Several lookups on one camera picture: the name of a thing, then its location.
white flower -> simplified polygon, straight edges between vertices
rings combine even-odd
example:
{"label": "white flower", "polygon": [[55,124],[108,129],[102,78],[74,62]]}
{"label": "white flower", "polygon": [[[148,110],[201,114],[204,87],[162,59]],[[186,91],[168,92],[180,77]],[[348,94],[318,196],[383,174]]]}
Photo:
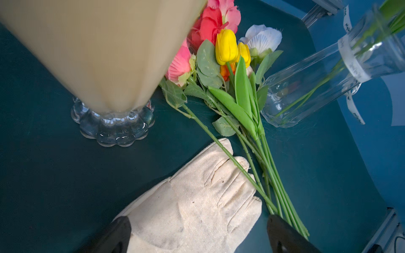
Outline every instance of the white flower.
{"label": "white flower", "polygon": [[265,25],[252,25],[246,32],[245,37],[239,39],[239,42],[248,45],[249,49],[256,48],[258,54],[263,53],[269,48],[274,52],[280,45],[282,39],[281,32]]}
{"label": "white flower", "polygon": [[246,68],[246,74],[247,74],[247,77],[249,77],[250,78],[250,74],[253,72],[253,69],[252,69],[252,67],[251,66],[249,66],[249,67],[247,67]]}

glove finger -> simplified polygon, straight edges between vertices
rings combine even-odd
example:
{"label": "glove finger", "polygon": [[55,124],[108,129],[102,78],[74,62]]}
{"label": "glove finger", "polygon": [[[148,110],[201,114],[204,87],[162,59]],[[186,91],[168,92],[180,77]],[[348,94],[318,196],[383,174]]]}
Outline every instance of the glove finger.
{"label": "glove finger", "polygon": [[227,229],[234,241],[239,242],[236,246],[246,238],[261,213],[262,201],[259,197],[253,196],[230,220]]}
{"label": "glove finger", "polygon": [[238,175],[235,182],[238,180],[243,182],[243,184],[238,188],[230,186],[218,202],[218,207],[221,208],[221,212],[227,223],[229,223],[241,208],[247,208],[246,204],[249,203],[256,192],[252,183],[250,183],[242,173]]}
{"label": "glove finger", "polygon": [[[249,169],[249,163],[247,160],[241,156],[235,157],[235,159],[241,164],[241,166],[247,171]],[[206,187],[211,187],[216,183],[225,183],[227,179],[230,178],[232,173],[236,174],[240,170],[232,162],[232,160],[226,161],[217,170],[213,171],[212,175],[205,182]]]}
{"label": "glove finger", "polygon": [[[222,145],[232,154],[232,146],[226,138],[220,139]],[[228,160],[225,152],[214,142],[195,156],[183,168],[177,171],[171,181],[192,180],[196,184],[204,184],[222,164]]]}

pink flower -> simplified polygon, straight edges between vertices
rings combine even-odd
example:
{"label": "pink flower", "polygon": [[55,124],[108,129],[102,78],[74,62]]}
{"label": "pink flower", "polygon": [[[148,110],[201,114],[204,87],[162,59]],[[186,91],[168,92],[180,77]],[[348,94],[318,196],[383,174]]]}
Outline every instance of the pink flower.
{"label": "pink flower", "polygon": [[238,25],[241,22],[241,12],[237,6],[234,6],[234,0],[208,0],[208,7],[213,9],[220,9],[222,14],[222,23],[229,22],[226,26],[227,29],[232,30],[234,33],[238,31]]}
{"label": "pink flower", "polygon": [[217,34],[224,28],[221,11],[219,9],[206,7],[189,34],[191,48],[197,52],[198,48],[205,40],[209,40],[215,45]]}
{"label": "pink flower", "polygon": [[195,59],[195,55],[191,55],[184,40],[166,72],[166,78],[182,87],[195,69]]}

label on bottle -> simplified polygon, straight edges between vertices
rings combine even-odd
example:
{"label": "label on bottle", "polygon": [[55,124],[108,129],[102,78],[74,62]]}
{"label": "label on bottle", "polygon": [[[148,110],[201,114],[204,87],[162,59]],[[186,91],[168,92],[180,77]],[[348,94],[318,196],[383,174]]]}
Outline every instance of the label on bottle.
{"label": "label on bottle", "polygon": [[353,28],[349,16],[349,5],[343,9],[343,28],[345,29],[346,33],[350,32],[350,30]]}
{"label": "label on bottle", "polygon": [[349,90],[348,92],[345,93],[346,96],[346,103],[347,103],[347,108],[349,111],[353,114],[353,116],[360,122],[360,124],[365,125],[366,123],[364,122],[363,118],[361,117],[360,113],[357,110],[356,105],[354,104],[352,95],[356,94],[358,89],[360,88],[360,85],[357,85],[354,87],[352,90]]}
{"label": "label on bottle", "polygon": [[339,47],[340,55],[345,63],[347,69],[350,71],[352,76],[356,78],[360,83],[367,82],[371,77],[364,71],[360,63],[357,61],[354,53],[350,47],[349,36],[346,34],[341,39],[337,41]]}
{"label": "label on bottle", "polygon": [[[353,28],[352,27],[352,22],[350,21],[350,16],[349,16],[349,5],[347,5],[343,10],[343,28],[345,29],[346,33],[349,33]],[[354,104],[354,101],[353,101],[353,98],[352,98],[352,96],[354,94],[356,94],[356,92],[358,91],[360,86],[361,86],[361,83],[359,85],[357,85],[356,87],[354,87],[352,90],[349,90],[348,92],[346,92],[345,96],[346,96],[347,108],[349,109],[349,111],[360,122],[361,125],[365,125],[366,123],[364,122],[363,118],[361,117],[360,113],[358,112],[357,107]]]}

artificial flower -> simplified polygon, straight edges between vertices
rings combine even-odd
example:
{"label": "artificial flower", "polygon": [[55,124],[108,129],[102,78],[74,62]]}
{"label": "artificial flower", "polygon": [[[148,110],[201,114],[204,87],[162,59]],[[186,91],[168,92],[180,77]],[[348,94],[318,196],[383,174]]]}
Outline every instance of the artificial flower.
{"label": "artificial flower", "polygon": [[208,7],[219,9],[222,15],[222,23],[228,22],[226,28],[234,33],[238,31],[238,25],[241,22],[241,12],[238,6],[234,6],[234,0],[208,0]]}
{"label": "artificial flower", "polygon": [[195,70],[196,56],[191,55],[186,40],[183,41],[179,51],[166,72],[166,78],[182,87]]}
{"label": "artificial flower", "polygon": [[[230,67],[232,69],[233,74],[235,74],[235,71],[236,71],[235,63],[231,63]],[[229,81],[230,73],[229,73],[229,69],[228,69],[228,67],[226,65],[221,65],[220,66],[220,73],[221,73],[221,75],[222,75],[222,77],[224,78],[225,81]]]}
{"label": "artificial flower", "polygon": [[237,62],[239,62],[239,58],[241,56],[245,60],[246,68],[248,68],[250,66],[250,60],[251,60],[249,47],[247,45],[243,44],[242,42],[239,42],[239,44],[238,44],[238,60],[237,60]]}
{"label": "artificial flower", "polygon": [[247,44],[252,56],[256,57],[263,55],[263,53],[266,53],[267,55],[268,53],[275,51],[280,45],[281,39],[282,35],[279,30],[266,27],[265,25],[252,25],[247,30],[245,37],[239,39],[239,42]]}
{"label": "artificial flower", "polygon": [[217,34],[221,29],[225,28],[227,23],[222,24],[221,11],[207,7],[202,12],[200,18],[195,22],[191,28],[188,36],[190,46],[197,52],[200,45],[205,40],[211,41],[215,45]]}
{"label": "artificial flower", "polygon": [[215,57],[219,65],[225,65],[227,62],[233,63],[238,59],[238,45],[232,30],[222,29],[217,35]]}
{"label": "artificial flower", "polygon": [[249,67],[246,68],[247,77],[250,78],[250,74],[251,74],[252,72],[253,72],[253,68],[252,68],[251,66],[249,66]]}

